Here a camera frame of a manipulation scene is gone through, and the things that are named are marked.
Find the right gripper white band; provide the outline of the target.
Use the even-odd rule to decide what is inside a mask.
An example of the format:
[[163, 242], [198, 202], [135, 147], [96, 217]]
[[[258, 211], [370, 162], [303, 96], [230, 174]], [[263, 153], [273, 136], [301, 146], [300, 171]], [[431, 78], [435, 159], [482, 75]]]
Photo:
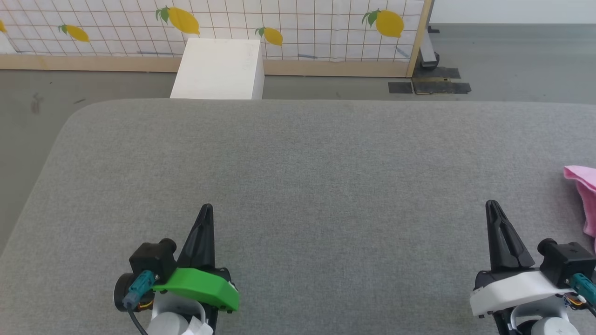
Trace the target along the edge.
[[[485, 204], [492, 272], [526, 271], [535, 261], [496, 200]], [[491, 316], [500, 335], [577, 335], [568, 316], [569, 295], [576, 291], [566, 279], [553, 284], [539, 271], [522, 272], [475, 288], [471, 313]]]

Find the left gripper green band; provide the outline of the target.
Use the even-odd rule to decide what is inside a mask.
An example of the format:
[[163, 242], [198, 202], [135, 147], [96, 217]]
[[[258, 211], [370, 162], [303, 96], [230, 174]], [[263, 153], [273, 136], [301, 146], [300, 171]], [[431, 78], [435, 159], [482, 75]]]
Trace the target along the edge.
[[[207, 243], [203, 234], [207, 230]], [[227, 269], [215, 268], [214, 212], [203, 204], [177, 259], [177, 269], [168, 282], [152, 287], [154, 335], [213, 335], [219, 312], [240, 307], [240, 293]]]

